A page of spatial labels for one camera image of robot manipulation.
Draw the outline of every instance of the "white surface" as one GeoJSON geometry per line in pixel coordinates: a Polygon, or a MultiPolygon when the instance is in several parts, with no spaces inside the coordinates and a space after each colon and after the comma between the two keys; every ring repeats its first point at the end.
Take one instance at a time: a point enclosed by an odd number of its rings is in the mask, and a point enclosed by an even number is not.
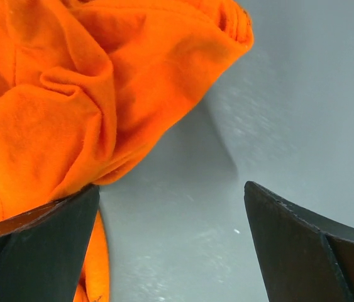
{"type": "Polygon", "coordinates": [[[253,50],[101,192],[113,302],[266,302],[243,185],[354,227],[354,1],[241,1],[253,50]]]}

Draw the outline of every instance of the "gray surface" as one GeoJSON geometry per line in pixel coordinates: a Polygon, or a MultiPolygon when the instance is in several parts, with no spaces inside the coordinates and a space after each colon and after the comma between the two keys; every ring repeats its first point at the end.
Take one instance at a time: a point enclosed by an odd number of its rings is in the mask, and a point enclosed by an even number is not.
{"type": "Polygon", "coordinates": [[[113,302],[265,302],[247,180],[354,227],[354,1],[241,3],[253,50],[102,189],[113,302]]]}

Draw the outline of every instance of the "orange shirt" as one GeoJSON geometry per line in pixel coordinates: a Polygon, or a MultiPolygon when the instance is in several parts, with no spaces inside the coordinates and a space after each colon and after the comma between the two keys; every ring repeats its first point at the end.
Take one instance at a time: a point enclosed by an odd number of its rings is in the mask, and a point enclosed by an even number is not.
{"type": "MultiPolygon", "coordinates": [[[[0,221],[130,171],[253,44],[232,0],[0,0],[0,221]]],[[[108,301],[97,217],[75,301],[108,301]]]]}

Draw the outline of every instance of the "wrinkled fabric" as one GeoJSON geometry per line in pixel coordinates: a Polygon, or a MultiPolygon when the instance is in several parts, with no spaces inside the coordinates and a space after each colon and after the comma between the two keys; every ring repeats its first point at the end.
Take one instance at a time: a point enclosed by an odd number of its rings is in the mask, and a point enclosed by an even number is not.
{"type": "MultiPolygon", "coordinates": [[[[125,175],[252,44],[232,0],[0,0],[0,221],[125,175]]],[[[108,300],[98,215],[74,301],[108,300]]]]}

